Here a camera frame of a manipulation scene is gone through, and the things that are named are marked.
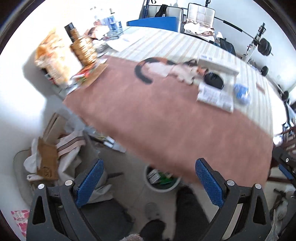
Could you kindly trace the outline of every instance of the shoe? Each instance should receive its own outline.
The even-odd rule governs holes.
[[[145,205],[145,216],[149,221],[162,219],[159,208],[155,202],[150,202]]]

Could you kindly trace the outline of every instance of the black pants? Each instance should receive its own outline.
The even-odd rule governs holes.
[[[176,229],[173,241],[197,241],[209,225],[209,221],[189,187],[177,192]],[[148,222],[140,232],[144,241],[163,241],[165,223]]]

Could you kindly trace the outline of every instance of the brown leather mat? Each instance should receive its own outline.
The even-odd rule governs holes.
[[[92,85],[64,101],[88,125],[187,181],[197,181],[195,161],[203,157],[226,180],[265,184],[273,142],[248,117],[196,102],[198,87],[172,76],[143,68],[153,79],[147,85],[135,76],[137,63],[111,56],[107,63]]]

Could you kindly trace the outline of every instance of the striped tablecloth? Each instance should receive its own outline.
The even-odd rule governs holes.
[[[227,59],[228,62],[239,66],[240,73],[236,77],[219,73],[225,83],[223,90],[233,95],[233,85],[235,83],[248,86],[251,104],[243,106],[235,101],[234,107],[254,121],[268,135],[273,136],[268,82],[258,71],[227,51],[195,37],[156,28],[140,28],[137,33],[142,35],[139,41],[122,52],[109,52],[107,54],[136,62],[150,57],[164,57],[180,63],[198,58],[200,54]],[[256,83],[264,89],[265,94],[257,89]]]

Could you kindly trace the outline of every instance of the blue plastic package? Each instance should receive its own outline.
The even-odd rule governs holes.
[[[233,91],[235,93],[235,97],[238,101],[243,105],[248,105],[251,103],[251,96],[249,94],[249,87],[246,87],[242,84],[235,84]]]

